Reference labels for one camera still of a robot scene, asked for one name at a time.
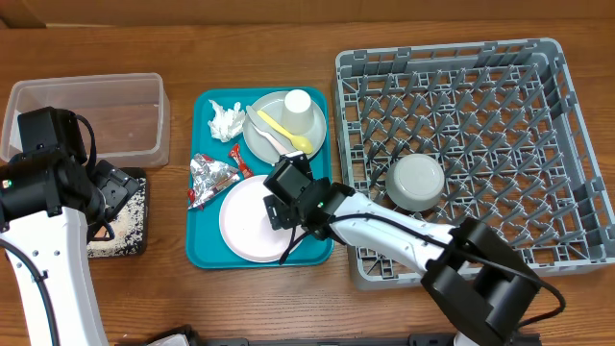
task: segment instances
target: white tissue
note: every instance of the white tissue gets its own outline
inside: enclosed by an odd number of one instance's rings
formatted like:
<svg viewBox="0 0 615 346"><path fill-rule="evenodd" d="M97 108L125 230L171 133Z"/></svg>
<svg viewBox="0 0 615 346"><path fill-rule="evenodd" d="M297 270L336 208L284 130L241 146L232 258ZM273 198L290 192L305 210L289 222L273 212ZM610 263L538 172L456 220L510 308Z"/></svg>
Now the white tissue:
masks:
<svg viewBox="0 0 615 346"><path fill-rule="evenodd" d="M246 119L246 112L240 111L241 103L235 103L233 110L228 109L224 111L222 106L215 103L215 101L209 101L215 111L213 120L208 121L211 128L211 137L218 138L224 143L243 132L243 121Z"/></svg>

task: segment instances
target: plastic bin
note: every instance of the plastic bin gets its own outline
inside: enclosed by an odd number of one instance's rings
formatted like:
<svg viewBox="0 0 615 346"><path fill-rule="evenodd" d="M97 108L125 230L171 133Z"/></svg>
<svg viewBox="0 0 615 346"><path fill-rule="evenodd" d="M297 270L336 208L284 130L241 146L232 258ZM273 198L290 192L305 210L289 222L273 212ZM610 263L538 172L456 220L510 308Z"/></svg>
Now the plastic bin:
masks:
<svg viewBox="0 0 615 346"><path fill-rule="evenodd" d="M335 64L345 184L418 219L475 217L540 276L615 263L615 215L556 41L364 49ZM446 177L430 213L400 210L386 194L388 168L412 153L439 161ZM360 289L420 284L370 249L348 256ZM473 279L479 270L460 273Z"/></svg>
<svg viewBox="0 0 615 346"><path fill-rule="evenodd" d="M51 106L84 116L92 125L98 160L119 167L168 163L170 104L156 73L84 76L19 82L12 88L0 159L21 153L17 116ZM82 128L86 151L90 138Z"/></svg>

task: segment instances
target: gray plastic dish rack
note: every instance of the gray plastic dish rack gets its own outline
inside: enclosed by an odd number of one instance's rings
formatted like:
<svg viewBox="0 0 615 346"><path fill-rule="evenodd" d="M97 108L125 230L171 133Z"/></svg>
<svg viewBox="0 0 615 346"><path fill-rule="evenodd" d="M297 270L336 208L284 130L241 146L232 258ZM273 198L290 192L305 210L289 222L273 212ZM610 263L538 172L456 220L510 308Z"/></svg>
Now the gray plastic dish rack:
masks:
<svg viewBox="0 0 615 346"><path fill-rule="evenodd" d="M615 217L556 41L353 50L335 68L344 184L430 222L475 217L541 276L615 262ZM441 202L428 211L395 207L384 188L391 163L412 153L430 155L445 172ZM420 283L372 250L348 254L359 289Z"/></svg>

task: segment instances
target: clear plastic bin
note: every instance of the clear plastic bin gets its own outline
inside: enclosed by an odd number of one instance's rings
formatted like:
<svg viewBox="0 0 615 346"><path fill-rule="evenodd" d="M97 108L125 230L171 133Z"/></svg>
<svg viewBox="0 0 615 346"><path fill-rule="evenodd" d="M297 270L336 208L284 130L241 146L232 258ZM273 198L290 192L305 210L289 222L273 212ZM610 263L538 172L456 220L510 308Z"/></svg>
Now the clear plastic bin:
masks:
<svg viewBox="0 0 615 346"><path fill-rule="evenodd" d="M84 116L92 125L98 160L119 167L168 163L170 104L162 78L134 73L54 78L14 85L4 118L0 159L21 153L17 116L51 106ZM86 151L90 138L81 125Z"/></svg>

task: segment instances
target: gray plate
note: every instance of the gray plate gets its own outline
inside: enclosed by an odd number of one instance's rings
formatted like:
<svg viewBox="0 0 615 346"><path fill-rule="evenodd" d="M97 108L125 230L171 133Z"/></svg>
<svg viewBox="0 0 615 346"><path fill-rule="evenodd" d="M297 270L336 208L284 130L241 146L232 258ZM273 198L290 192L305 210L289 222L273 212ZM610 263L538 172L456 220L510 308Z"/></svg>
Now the gray plate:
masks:
<svg viewBox="0 0 615 346"><path fill-rule="evenodd" d="M283 101L287 93L288 91L276 91L266 94L259 98L257 102L252 105L252 108L254 108L255 111L262 110L266 112L274 120L280 123L282 118ZM311 145L314 147L314 151L310 155L307 155L308 159L311 159L314 155L318 154L318 151L320 150L320 147L323 146L325 137L327 136L327 119L325 118L325 114L323 114L323 111L314 101L312 101L311 104L314 109L314 124L309 131L301 134L301 136L309 139L309 141L311 141ZM265 132L275 133L275 130L269 127L268 130L265 129ZM243 123L243 137L246 140L246 144L248 144L248 149L250 149L250 151L262 161L275 164L280 159L280 154L278 154L276 149L274 149L269 141L259 135L254 129L250 118L246 118L246 121ZM280 141L280 143L286 147L288 151L296 151L296 149L294 149L290 144L290 140L284 138Z"/></svg>

